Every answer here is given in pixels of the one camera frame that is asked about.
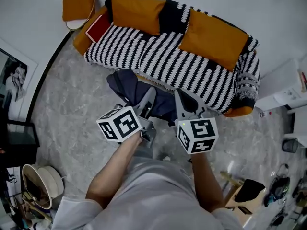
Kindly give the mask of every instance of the white cabinet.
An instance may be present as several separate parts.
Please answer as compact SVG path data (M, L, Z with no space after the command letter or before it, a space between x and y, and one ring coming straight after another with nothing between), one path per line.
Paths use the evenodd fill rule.
M307 99L307 93L302 92L299 67L298 61L291 59L261 79L255 106L266 111Z
M292 134L285 134L285 138L296 138L299 143L307 147L307 105L292 109L288 114L295 113L294 129Z

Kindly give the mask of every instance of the person's hand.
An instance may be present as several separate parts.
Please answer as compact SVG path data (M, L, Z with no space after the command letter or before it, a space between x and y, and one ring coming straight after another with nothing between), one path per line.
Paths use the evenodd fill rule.
M124 140L123 143L126 145L138 147L142 141L143 139L141 138L141 132L138 131L132 136L130 136L128 139Z

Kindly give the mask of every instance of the grey floor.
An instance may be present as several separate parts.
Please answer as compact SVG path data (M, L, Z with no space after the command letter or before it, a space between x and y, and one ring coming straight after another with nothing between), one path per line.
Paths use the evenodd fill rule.
M61 50L39 93L32 115L41 147L37 153L39 165L52 165L65 176L65 195L84 197L95 174L107 163L117 148L107 142L96 119L123 102L106 82L112 71L99 65L88 65L71 45L70 39ZM222 188L219 172L228 171L234 177L254 179L269 187L282 163L290 166L290 191L306 168L304 150L296 154L281 150L283 134L290 128L285 108L273 110L268 118L260 111L244 117L216 118L219 139L208 153L212 169ZM192 175L185 150L174 132L162 120L153 119L157 129L154 153L170 155L171 161ZM286 202L293 206L291 197ZM275 202L261 207L246 225L246 229L266 229L281 206Z

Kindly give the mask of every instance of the chair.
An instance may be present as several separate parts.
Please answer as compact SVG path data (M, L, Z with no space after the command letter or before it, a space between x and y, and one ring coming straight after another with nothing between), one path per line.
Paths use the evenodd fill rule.
M265 187L262 184L253 180L235 180L231 177L231 174L227 172L220 172L220 175L233 185L229 193L225 197L225 207L230 210L233 210L233 212L238 217L241 225L244 226L252 217L253 213L256 212L256 210L262 204ZM253 185L258 185L259 188L262 189L254 199L242 202L242 196L246 196L247 198L251 196L247 194L247 192L252 191L251 189L254 187Z

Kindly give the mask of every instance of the orange pillow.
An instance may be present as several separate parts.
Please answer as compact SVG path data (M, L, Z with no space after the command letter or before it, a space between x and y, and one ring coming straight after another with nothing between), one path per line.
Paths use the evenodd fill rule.
M224 114L225 117L240 117L244 115L251 114L253 112L253 108L250 106L242 106L237 109L229 109L227 113Z
M248 39L240 29L190 9L188 30L179 49L215 61L233 71Z
M114 25L160 35L159 13L165 3L166 0L112 0Z
M94 0L63 0L63 21L88 19L93 5Z

